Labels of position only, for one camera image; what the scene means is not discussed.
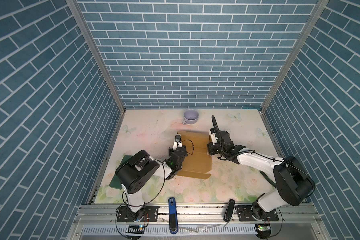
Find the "brown cardboard box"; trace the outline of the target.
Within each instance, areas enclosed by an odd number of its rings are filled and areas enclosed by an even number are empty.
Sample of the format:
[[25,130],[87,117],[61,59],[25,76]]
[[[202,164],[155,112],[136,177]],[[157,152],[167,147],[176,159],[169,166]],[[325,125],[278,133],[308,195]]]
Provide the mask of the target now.
[[178,176],[206,180],[211,177],[212,157],[209,155],[207,144],[210,136],[207,133],[178,131],[182,138],[182,145],[187,148],[188,156],[183,161],[183,168]]

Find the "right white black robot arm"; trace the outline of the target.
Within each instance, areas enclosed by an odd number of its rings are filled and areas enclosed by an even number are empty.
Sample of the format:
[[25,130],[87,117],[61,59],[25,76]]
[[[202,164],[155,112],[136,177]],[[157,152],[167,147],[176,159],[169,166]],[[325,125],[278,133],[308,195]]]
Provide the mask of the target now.
[[216,127],[209,130],[209,135],[211,141],[207,148],[211,156],[219,154],[218,159],[222,161],[257,169],[273,185],[272,191],[262,194],[252,203],[254,219],[262,221],[269,213],[284,205],[296,207],[316,190],[314,180],[295,157],[271,157],[235,145],[227,131],[220,131]]

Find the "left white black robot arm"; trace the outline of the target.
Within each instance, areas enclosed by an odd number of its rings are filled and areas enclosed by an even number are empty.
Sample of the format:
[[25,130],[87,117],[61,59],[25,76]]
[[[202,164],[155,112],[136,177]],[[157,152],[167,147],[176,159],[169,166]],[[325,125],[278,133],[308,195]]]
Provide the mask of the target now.
[[137,213],[145,205],[142,188],[152,176],[170,180],[183,168],[188,156],[187,148],[169,148],[169,153],[168,159],[161,162],[141,150],[116,169],[116,178],[126,193],[127,206],[132,213]]

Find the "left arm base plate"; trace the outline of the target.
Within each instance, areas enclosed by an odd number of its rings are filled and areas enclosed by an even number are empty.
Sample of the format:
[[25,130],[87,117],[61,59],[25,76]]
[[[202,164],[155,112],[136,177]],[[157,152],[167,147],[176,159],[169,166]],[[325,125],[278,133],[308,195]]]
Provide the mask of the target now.
[[146,222],[157,222],[158,214],[158,206],[145,206],[138,210],[136,213],[134,213],[127,206],[120,206],[117,210],[117,222],[142,222],[144,220],[144,217],[148,217],[148,220],[146,220]]

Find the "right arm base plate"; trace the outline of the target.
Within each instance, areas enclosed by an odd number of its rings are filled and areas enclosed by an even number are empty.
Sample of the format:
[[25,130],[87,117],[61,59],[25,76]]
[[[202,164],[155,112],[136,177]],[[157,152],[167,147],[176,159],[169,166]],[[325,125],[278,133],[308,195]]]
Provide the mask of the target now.
[[236,205],[235,210],[238,214],[240,222],[279,221],[279,216],[275,209],[270,212],[265,212],[258,206]]

